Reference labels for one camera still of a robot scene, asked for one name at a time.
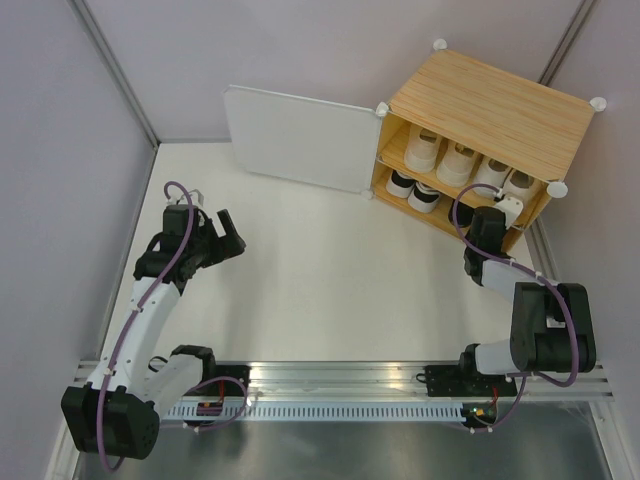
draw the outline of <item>white table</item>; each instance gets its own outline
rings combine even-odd
[[[163,185],[228,209],[246,252],[188,283],[156,348],[210,346],[224,361],[455,360],[506,338],[511,305],[463,270],[463,245],[376,200],[246,173],[230,144],[160,147],[106,348],[127,313],[135,261],[161,230]],[[513,253],[531,264],[524,240]]]

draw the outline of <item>open cabinet door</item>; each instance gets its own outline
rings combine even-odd
[[[224,104],[236,159],[248,171],[370,188],[382,124],[374,110],[235,85]]]

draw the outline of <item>wall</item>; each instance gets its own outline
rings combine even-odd
[[[64,0],[0,15],[0,476],[42,478],[152,150]]]
[[[609,105],[596,114],[544,227],[561,278],[589,291],[598,355],[635,452],[640,451],[638,272],[640,209],[640,2],[599,2],[553,87]]]
[[[230,83],[375,107],[433,41],[537,80],[578,0],[87,0],[163,141],[229,135]]]

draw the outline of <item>wooden shelf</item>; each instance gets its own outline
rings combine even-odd
[[[387,180],[389,180],[389,176],[391,176],[391,170],[387,169],[387,171],[384,172],[380,176],[378,181],[374,184],[373,190],[376,194],[376,198],[382,200],[388,205],[391,205],[392,207],[402,210],[404,213],[408,213],[418,220],[434,225],[440,230],[447,232],[449,235],[458,238],[458,233],[456,232],[455,227],[449,222],[449,209],[451,208],[451,204],[453,203],[453,200],[451,198],[443,195],[433,212],[420,213],[417,210],[411,208],[409,202],[407,202],[405,198],[398,198],[387,192],[387,189],[385,187],[387,185]]]
[[[402,127],[400,127],[400,129],[396,132],[396,134],[387,143],[387,145],[384,147],[382,152],[380,152],[380,158],[382,159],[382,163],[384,163],[385,165],[387,165],[388,167],[394,170],[398,170],[399,172],[404,173],[405,175],[409,175],[411,178],[415,178],[419,182],[422,182],[426,185],[429,185],[432,188],[435,188],[436,190],[444,193],[445,195],[451,198],[457,197],[463,188],[471,185],[471,182],[473,182],[473,178],[476,175],[476,171],[480,166],[480,162],[476,162],[476,166],[473,168],[473,172],[471,172],[469,181],[462,187],[451,187],[446,183],[441,182],[438,179],[436,175],[436,169],[438,168],[438,164],[442,160],[444,152],[446,151],[445,140],[443,140],[442,142],[444,146],[440,148],[440,152],[438,153],[437,163],[433,170],[431,170],[428,173],[417,173],[410,170],[404,164],[404,152],[407,149],[407,145],[409,143],[409,128],[410,128],[409,122],[405,122],[405,124]],[[477,208],[481,206],[492,206],[495,204],[494,200],[490,198],[482,197],[477,193],[474,193],[473,191],[465,193],[462,202],[465,203],[466,205],[469,205],[472,208]],[[537,204],[537,198],[529,202],[527,208],[525,208],[524,211],[520,214],[520,217],[518,217],[519,224],[524,224],[527,222],[527,220],[531,216],[531,213],[535,209],[536,204]]]
[[[451,50],[432,54],[390,103],[395,115],[543,181],[564,178],[593,116],[584,100]]]

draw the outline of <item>white corner cap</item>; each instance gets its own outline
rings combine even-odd
[[[447,41],[444,38],[439,38],[435,42],[433,42],[433,49],[438,52],[440,50],[446,50],[448,47]]]
[[[569,187],[564,182],[549,182],[547,193],[552,198],[564,198],[569,193]]]
[[[607,108],[607,100],[602,97],[593,97],[589,100],[589,105],[593,107],[596,112],[603,112]]]
[[[387,113],[389,113],[389,105],[384,102],[380,102],[378,104],[378,108],[376,108],[376,115],[380,118],[384,118],[387,116]]]

